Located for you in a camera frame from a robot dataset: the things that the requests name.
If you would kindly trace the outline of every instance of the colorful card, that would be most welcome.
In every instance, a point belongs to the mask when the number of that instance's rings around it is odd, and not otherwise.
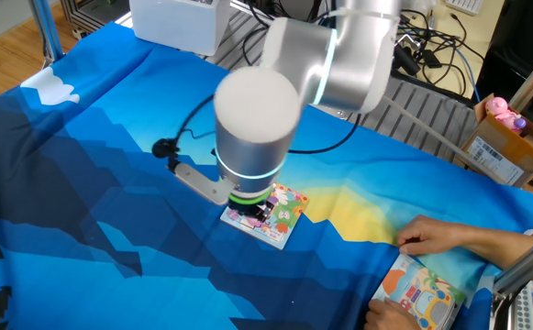
[[[461,291],[406,255],[396,259],[372,298],[386,297],[405,307],[427,330],[450,329],[466,299]]]
[[[306,196],[275,183],[264,205],[264,208],[269,207],[268,204],[272,208],[271,215],[266,221],[239,215],[229,207],[221,215],[221,220],[275,248],[283,249],[308,203],[309,199]]]

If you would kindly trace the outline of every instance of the white cloud print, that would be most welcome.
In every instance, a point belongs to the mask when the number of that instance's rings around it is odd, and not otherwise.
[[[39,101],[43,105],[59,105],[65,101],[78,104],[81,99],[78,94],[72,94],[74,87],[64,84],[62,79],[54,75],[51,67],[36,73],[20,86],[38,90]]]

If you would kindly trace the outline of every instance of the white box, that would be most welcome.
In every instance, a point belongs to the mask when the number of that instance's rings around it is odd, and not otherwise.
[[[136,37],[179,50],[215,55],[228,27],[229,0],[129,0]]]

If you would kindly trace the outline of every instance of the green light ring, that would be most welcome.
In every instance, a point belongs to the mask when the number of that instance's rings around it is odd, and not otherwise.
[[[263,195],[261,195],[260,197],[256,197],[254,199],[251,199],[251,200],[245,200],[245,199],[241,199],[239,198],[238,196],[235,196],[233,194],[231,194],[229,196],[229,199],[232,200],[233,202],[237,203],[237,204],[241,204],[241,205],[252,205],[252,204],[257,204],[263,200],[265,200],[266,198],[268,198],[268,196],[270,195],[270,193],[272,193],[272,190],[274,189],[274,187],[271,187],[267,192],[265,192]]]

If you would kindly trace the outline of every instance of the yellow fabric section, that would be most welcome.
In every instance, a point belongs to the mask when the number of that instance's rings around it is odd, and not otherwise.
[[[329,220],[346,241],[395,244],[396,230],[376,204],[346,186],[304,190],[305,215],[314,223]]]

